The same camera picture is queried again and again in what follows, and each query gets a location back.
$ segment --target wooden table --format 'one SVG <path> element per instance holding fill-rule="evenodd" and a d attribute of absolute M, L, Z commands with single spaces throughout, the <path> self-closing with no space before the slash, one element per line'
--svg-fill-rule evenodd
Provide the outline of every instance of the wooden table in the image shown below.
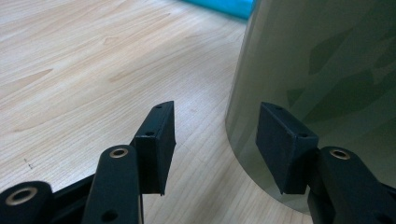
<path fill-rule="evenodd" d="M 94 173 L 149 110 L 176 105 L 166 194 L 146 223 L 311 223 L 244 172 L 224 115 L 247 23 L 181 1 L 2 1 L 0 190 Z"/>

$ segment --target screw hole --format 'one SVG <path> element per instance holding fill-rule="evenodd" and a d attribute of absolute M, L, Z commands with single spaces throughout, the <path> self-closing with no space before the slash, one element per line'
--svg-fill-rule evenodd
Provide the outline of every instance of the screw hole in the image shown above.
<path fill-rule="evenodd" d="M 114 210 L 108 210 L 102 214 L 102 221 L 103 222 L 111 222 L 114 221 L 119 215 Z"/>
<path fill-rule="evenodd" d="M 128 150 L 125 148 L 116 148 L 110 152 L 111 158 L 121 158 L 128 154 Z"/>
<path fill-rule="evenodd" d="M 19 189 L 6 198 L 6 204 L 13 206 L 21 203 L 26 203 L 37 194 L 37 188 L 27 187 Z"/>
<path fill-rule="evenodd" d="M 350 156 L 347 154 L 345 151 L 340 150 L 340 149 L 332 149 L 330 150 L 330 154 L 332 154 L 335 158 L 341 159 L 341 160 L 349 160 Z"/>
<path fill-rule="evenodd" d="M 393 223 L 392 219 L 383 213 L 374 213 L 374 216 L 375 216 L 376 220 L 378 220 L 381 223 L 386 223 L 386 224 Z"/>

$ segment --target light wood tabletop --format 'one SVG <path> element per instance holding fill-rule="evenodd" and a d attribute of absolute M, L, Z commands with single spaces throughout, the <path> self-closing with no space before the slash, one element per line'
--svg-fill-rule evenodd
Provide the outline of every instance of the light wood tabletop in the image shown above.
<path fill-rule="evenodd" d="M 165 196 L 144 195 L 146 223 L 311 223 L 259 188 L 228 143 L 246 26 L 175 0 L 1 1 L 0 190 L 93 174 L 173 100 L 177 147 Z"/>

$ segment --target curved glass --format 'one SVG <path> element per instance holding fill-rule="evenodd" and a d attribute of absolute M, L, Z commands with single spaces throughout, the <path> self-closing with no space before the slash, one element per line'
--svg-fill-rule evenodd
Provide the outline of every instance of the curved glass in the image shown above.
<path fill-rule="evenodd" d="M 281 196 L 255 146 L 260 102 L 287 108 L 319 146 L 357 153 L 396 187 L 396 2 L 258 0 L 226 117 L 227 134 L 251 178 L 307 212 L 304 196 Z"/>

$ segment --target blue object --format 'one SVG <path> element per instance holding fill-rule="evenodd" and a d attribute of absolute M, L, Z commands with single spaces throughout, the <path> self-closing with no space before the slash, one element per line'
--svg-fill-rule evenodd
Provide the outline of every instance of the blue object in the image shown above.
<path fill-rule="evenodd" d="M 239 18 L 248 19 L 253 0 L 185 0 L 203 7 L 210 7 Z"/>

